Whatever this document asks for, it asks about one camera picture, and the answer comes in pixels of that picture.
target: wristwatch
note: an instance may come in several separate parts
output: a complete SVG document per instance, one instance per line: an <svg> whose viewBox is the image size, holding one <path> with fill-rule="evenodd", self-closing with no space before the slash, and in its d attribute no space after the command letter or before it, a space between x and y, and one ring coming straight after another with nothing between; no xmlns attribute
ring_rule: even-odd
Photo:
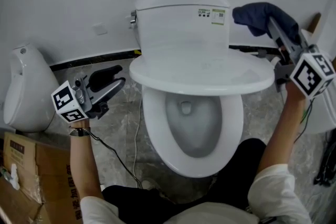
<svg viewBox="0 0 336 224"><path fill-rule="evenodd" d="M69 135L71 136L87 136L91 134L91 128L69 128Z"/></svg>

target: black baseboard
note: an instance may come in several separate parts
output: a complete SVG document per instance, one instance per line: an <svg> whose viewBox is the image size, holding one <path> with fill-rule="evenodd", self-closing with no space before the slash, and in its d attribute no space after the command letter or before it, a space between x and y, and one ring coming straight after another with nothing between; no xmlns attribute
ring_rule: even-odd
<svg viewBox="0 0 336 224"><path fill-rule="evenodd" d="M279 50L276 48L264 48L264 47L252 47L252 46L232 46L232 45L230 45L229 48L240 50L242 52L258 52L260 50L265 50L267 54L280 55ZM52 71L58 71L62 69L68 69L71 67L91 65L93 63L132 59L138 56L139 54L136 54L134 50L125 51L125 52L118 52L115 54L106 54L106 55L101 55L101 56L94 56L94 57L83 58L83 59L79 59L75 61L60 63L58 65L51 66L50 68Z"/></svg>
<svg viewBox="0 0 336 224"><path fill-rule="evenodd" d="M58 71L61 69L68 69L71 67L91 65L93 63L132 59L132 58L136 58L137 56L139 56L139 54L135 54L134 50L125 51L125 52L117 52L115 54L105 54L101 56L94 56L94 57L83 58L83 59L79 59L75 61L60 63L58 65L50 66L50 68L52 71Z"/></svg>

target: toilet tank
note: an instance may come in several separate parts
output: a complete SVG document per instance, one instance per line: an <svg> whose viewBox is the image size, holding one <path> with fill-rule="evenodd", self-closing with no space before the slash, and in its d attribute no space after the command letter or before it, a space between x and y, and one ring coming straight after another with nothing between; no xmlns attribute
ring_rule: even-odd
<svg viewBox="0 0 336 224"><path fill-rule="evenodd" d="M137 0L143 55L153 50L228 48L231 10L227 0Z"/></svg>

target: hand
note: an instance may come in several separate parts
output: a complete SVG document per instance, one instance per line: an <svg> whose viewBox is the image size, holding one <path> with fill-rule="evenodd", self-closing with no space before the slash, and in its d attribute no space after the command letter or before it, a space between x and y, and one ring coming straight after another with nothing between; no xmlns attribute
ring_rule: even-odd
<svg viewBox="0 0 336 224"><path fill-rule="evenodd" d="M90 121L89 119L76 121L71 123L71 128L89 128L90 127Z"/></svg>
<svg viewBox="0 0 336 224"><path fill-rule="evenodd" d="M306 96L301 92L301 90L294 84L294 82L290 81L286 84L287 90L287 99L290 101L304 101L306 100Z"/></svg>

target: fiducial marker cube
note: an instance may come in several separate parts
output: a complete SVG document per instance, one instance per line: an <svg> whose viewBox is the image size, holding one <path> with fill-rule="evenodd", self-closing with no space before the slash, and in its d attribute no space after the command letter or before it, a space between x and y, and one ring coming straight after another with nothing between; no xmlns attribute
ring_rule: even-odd
<svg viewBox="0 0 336 224"><path fill-rule="evenodd" d="M69 81L64 82L56 91L54 91L51 94L51 98L56 113L67 123L88 118L78 103L75 91L71 88Z"/></svg>
<svg viewBox="0 0 336 224"><path fill-rule="evenodd" d="M308 99L322 94L335 77L331 62L319 52L302 54L290 75Z"/></svg>

